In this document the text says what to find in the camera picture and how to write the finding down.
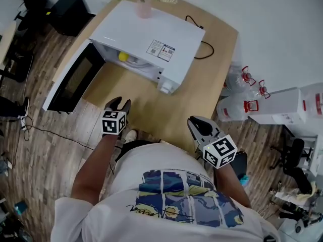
microwave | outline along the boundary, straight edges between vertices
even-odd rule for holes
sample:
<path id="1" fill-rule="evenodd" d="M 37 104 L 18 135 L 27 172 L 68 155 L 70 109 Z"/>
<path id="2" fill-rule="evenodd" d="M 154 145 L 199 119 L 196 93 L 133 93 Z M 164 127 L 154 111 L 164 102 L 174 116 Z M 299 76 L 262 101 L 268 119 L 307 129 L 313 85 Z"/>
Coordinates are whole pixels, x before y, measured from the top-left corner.
<path id="1" fill-rule="evenodd" d="M 135 6 L 121 1 L 82 43 L 50 90 L 44 110 L 73 112 L 106 62 L 156 82 L 160 92 L 171 95 L 176 91 L 205 31 L 157 9 L 152 9 L 151 18 L 139 18 Z"/>

label sticker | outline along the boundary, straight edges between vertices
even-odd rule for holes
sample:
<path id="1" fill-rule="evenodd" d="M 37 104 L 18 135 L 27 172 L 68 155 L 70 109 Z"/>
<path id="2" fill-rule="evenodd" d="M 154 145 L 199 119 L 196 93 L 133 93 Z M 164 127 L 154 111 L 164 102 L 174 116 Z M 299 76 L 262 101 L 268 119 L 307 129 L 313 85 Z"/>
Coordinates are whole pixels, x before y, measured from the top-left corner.
<path id="1" fill-rule="evenodd" d="M 171 46 L 167 46 L 157 40 L 154 40 L 147 50 L 148 54 L 152 54 L 162 60 L 169 62 L 174 54 L 175 49 Z"/>

graphic print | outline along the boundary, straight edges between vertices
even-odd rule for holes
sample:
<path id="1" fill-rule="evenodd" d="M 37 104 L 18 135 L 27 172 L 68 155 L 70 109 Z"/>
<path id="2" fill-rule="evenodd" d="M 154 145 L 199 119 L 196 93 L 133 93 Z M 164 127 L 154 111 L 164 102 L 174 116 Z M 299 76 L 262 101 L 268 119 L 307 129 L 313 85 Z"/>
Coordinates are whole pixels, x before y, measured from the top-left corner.
<path id="1" fill-rule="evenodd" d="M 215 191 L 202 176 L 181 170 L 144 173 L 130 211 L 209 227 L 230 228 L 244 223 L 241 210 L 230 198 Z"/>

wooden floor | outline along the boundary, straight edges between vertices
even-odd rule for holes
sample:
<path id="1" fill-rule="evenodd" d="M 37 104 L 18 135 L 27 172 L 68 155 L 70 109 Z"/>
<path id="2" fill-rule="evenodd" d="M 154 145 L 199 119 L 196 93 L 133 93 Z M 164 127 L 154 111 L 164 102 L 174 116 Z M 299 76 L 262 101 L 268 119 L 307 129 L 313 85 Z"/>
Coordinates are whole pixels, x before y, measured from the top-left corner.
<path id="1" fill-rule="evenodd" d="M 35 61 L 26 84 L 25 95 L 30 97 L 31 102 L 29 116 L 33 119 L 33 125 L 38 128 L 50 130 L 94 148 L 100 139 L 98 108 L 82 100 L 74 114 L 42 110 L 53 75 L 74 40 L 73 37 L 56 33 L 50 26 L 46 27 L 45 33 L 44 36 L 36 35 Z M 24 83 L 4 79 L 0 96 L 21 103 L 23 93 Z M 261 212 L 263 208 L 266 209 L 271 198 L 268 194 L 270 187 L 275 187 L 278 180 L 282 180 L 285 185 L 293 183 L 283 175 L 281 169 L 268 169 L 278 158 L 278 154 L 270 150 L 270 145 L 279 143 L 282 128 L 260 126 L 252 120 L 222 123 L 216 114 L 214 118 L 232 136 L 238 148 L 248 153 L 250 182 L 246 190 L 253 209 Z M 0 152 L 7 151 L 7 156 L 14 164 L 8 178 L 0 177 L 0 192 L 5 195 L 10 209 L 13 209 L 15 203 L 26 201 L 28 210 L 20 219 L 34 241 L 45 242 L 49 241 L 53 226 L 54 202 L 57 198 L 70 194 L 75 175 L 91 150 L 36 129 L 31 129 L 28 135 L 20 127 L 19 122 L 3 123 L 0 127 L 5 134 L 5 139 L 0 140 Z M 110 184 L 112 180 L 113 175 L 109 170 L 106 184 Z M 106 194 L 108 190 L 109 186 L 102 192 Z M 265 214 L 265 218 L 268 218 L 277 209 L 277 206 L 270 205 L 262 215 Z"/>

pink vase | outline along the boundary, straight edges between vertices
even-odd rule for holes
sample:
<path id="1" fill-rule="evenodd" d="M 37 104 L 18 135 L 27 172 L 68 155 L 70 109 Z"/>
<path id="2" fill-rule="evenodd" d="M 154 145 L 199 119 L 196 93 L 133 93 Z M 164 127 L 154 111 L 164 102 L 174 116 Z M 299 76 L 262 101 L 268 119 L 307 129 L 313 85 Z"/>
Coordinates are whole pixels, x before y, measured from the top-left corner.
<path id="1" fill-rule="evenodd" d="M 140 18 L 151 18 L 151 0 L 137 0 L 136 13 Z"/>

